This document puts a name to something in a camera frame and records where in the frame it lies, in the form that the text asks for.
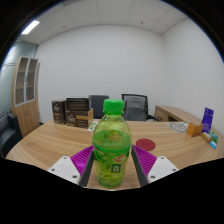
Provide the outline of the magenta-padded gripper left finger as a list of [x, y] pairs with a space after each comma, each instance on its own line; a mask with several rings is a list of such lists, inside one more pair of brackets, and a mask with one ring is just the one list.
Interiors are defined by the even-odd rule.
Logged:
[[93, 147], [89, 146], [71, 157], [62, 156], [48, 171], [74, 184], [86, 187], [93, 161]]

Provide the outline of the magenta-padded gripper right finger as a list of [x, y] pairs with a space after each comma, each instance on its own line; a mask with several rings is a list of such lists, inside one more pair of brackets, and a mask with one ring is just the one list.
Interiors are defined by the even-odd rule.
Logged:
[[136, 145], [132, 146], [131, 155], [141, 187], [178, 171], [165, 156], [156, 157]]

